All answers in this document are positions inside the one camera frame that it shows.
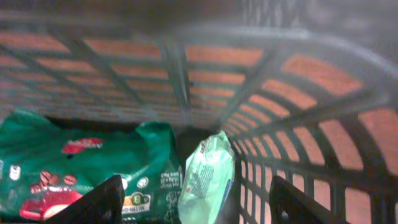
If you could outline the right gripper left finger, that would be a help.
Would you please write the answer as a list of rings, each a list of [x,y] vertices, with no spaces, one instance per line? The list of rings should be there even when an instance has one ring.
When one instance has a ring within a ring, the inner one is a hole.
[[[124,188],[114,175],[43,224],[121,224]]]

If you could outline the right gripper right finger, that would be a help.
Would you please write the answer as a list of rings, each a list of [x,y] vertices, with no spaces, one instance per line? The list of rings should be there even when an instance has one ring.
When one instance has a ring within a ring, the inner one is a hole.
[[[272,223],[348,224],[278,175],[272,178],[269,205]]]

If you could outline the green Nescafe coffee bag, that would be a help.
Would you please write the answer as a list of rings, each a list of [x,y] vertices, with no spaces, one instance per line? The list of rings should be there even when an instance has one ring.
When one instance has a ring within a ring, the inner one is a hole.
[[[124,133],[64,129],[31,111],[1,123],[1,219],[40,222],[110,177],[121,178],[125,222],[178,221],[182,190],[175,135],[148,122]]]

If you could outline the light green wipes packet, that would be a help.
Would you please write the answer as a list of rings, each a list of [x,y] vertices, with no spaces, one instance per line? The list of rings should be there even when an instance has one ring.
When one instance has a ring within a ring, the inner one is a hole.
[[[178,214],[183,224],[214,224],[231,190],[236,156],[224,131],[202,140],[188,157]]]

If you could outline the grey plastic basket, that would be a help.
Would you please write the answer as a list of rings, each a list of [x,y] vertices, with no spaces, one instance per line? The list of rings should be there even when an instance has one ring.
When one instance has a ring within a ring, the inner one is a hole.
[[[224,131],[218,223],[272,223],[278,175],[348,223],[397,222],[396,1],[2,1],[1,123],[171,125],[182,181]]]

